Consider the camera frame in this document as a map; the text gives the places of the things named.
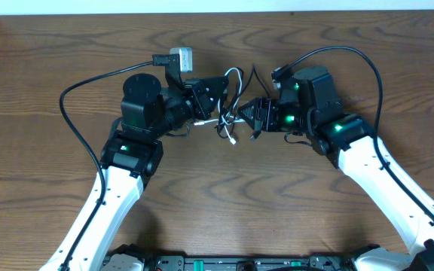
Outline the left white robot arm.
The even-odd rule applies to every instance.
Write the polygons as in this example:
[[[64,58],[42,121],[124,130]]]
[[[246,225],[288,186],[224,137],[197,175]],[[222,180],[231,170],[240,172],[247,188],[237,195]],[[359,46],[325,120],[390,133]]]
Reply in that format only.
[[[160,138],[190,120],[208,120],[229,84],[227,76],[166,79],[166,89],[146,73],[125,80],[122,117],[96,161],[92,191],[43,270],[100,269],[123,220],[160,164]]]

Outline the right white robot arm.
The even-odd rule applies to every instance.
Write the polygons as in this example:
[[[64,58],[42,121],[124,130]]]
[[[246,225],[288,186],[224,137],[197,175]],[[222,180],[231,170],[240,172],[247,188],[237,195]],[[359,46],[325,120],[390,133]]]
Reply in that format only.
[[[434,200],[393,159],[371,125],[343,110],[324,66],[273,78],[277,99],[255,98],[238,108],[252,128],[306,136],[319,155],[352,178],[373,200],[408,249],[392,253],[370,245],[344,259],[343,269],[434,270]]]

